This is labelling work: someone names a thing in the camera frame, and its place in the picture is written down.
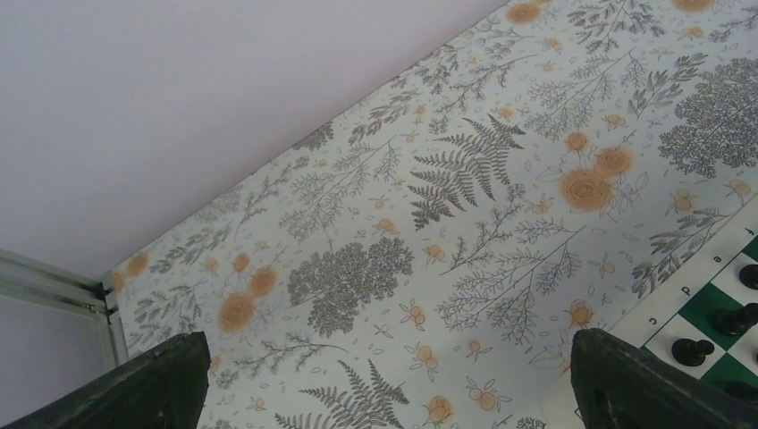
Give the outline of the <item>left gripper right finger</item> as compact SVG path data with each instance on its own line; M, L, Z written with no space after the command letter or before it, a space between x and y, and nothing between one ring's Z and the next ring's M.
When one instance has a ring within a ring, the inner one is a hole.
M757 407L598 328L574 334L570 384L585 428L755 428Z

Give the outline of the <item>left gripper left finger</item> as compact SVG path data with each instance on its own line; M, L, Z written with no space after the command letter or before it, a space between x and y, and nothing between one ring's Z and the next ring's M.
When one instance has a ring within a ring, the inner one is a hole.
M206 335L174 335L7 428L196 428L209 387Z

